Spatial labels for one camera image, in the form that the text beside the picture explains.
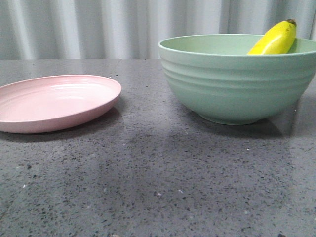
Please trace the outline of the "yellow banana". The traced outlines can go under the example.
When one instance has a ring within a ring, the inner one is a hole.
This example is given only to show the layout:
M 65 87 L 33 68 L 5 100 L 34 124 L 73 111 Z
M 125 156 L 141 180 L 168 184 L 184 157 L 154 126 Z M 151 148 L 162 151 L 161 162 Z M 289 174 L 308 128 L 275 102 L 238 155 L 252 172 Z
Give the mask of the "yellow banana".
M 275 24 L 256 42 L 247 54 L 286 54 L 296 39 L 296 26 L 294 19 L 287 19 Z

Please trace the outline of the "white curtain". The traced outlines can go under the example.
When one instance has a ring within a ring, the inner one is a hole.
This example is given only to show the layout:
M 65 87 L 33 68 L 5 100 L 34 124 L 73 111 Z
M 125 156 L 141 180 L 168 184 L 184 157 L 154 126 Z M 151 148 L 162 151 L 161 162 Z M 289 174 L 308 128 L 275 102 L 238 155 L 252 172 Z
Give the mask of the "white curtain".
M 316 37 L 313 0 L 3 0 L 1 59 L 156 59 L 160 40 L 263 34 L 292 18 Z

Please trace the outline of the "green ribbed bowl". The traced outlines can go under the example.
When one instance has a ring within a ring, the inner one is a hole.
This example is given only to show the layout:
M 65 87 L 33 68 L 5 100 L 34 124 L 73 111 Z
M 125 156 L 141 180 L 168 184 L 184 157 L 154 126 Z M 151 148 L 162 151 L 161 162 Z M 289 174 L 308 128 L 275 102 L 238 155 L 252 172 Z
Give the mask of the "green ribbed bowl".
M 316 73 L 316 43 L 296 39 L 287 54 L 249 55 L 259 35 L 193 35 L 158 44 L 177 99 L 216 123 L 243 125 L 294 104 Z

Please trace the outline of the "pink plate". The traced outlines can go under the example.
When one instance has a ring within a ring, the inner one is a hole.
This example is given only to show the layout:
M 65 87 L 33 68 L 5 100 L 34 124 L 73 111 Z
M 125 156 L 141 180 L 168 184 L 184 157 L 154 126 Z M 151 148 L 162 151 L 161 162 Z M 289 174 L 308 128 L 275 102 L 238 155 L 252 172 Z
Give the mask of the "pink plate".
M 43 133 L 71 128 L 111 109 L 122 87 L 110 78 L 58 75 L 28 79 L 0 88 L 0 129 Z

